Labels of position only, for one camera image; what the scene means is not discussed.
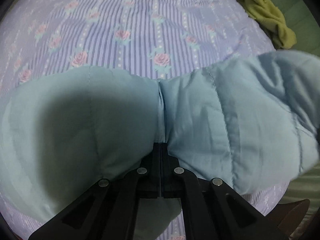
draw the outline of purple striped fabric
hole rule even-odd
[[[273,49],[235,0],[19,0],[0,24],[0,93],[84,65],[167,79]],[[0,211],[24,239],[41,226],[1,195]],[[184,235],[180,215],[158,240]]]

